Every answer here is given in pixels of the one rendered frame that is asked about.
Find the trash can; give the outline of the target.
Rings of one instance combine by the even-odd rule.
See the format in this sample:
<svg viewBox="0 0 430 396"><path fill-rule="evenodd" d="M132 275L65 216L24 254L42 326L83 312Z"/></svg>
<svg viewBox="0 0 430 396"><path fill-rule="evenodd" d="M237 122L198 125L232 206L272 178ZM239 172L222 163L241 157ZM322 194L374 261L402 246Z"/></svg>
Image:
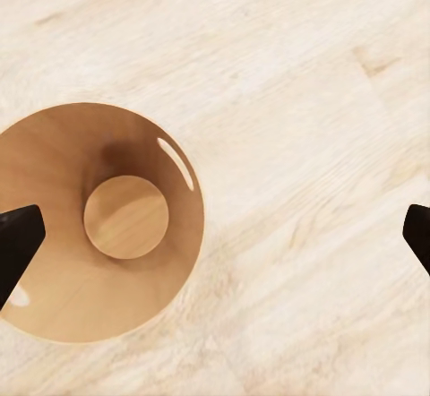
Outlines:
<svg viewBox="0 0 430 396"><path fill-rule="evenodd" d="M143 113L57 103L0 131L0 214L37 204L46 230L18 280L29 304L7 300L0 322L54 344L122 339L163 314L194 275L206 240L201 178Z"/></svg>

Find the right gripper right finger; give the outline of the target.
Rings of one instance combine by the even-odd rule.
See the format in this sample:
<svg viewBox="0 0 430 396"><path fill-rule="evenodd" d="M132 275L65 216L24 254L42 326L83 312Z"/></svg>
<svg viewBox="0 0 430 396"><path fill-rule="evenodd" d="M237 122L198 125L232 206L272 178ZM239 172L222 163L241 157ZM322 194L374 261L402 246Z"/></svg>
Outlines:
<svg viewBox="0 0 430 396"><path fill-rule="evenodd" d="M403 238L430 274L430 208L410 204L403 222Z"/></svg>

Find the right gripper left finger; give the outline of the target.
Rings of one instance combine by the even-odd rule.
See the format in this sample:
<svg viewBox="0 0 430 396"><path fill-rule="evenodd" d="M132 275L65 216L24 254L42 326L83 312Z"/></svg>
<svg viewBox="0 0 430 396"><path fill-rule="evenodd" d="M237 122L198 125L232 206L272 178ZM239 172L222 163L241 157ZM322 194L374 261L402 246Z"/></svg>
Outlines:
<svg viewBox="0 0 430 396"><path fill-rule="evenodd" d="M37 204L0 214L0 310L9 301L45 235Z"/></svg>

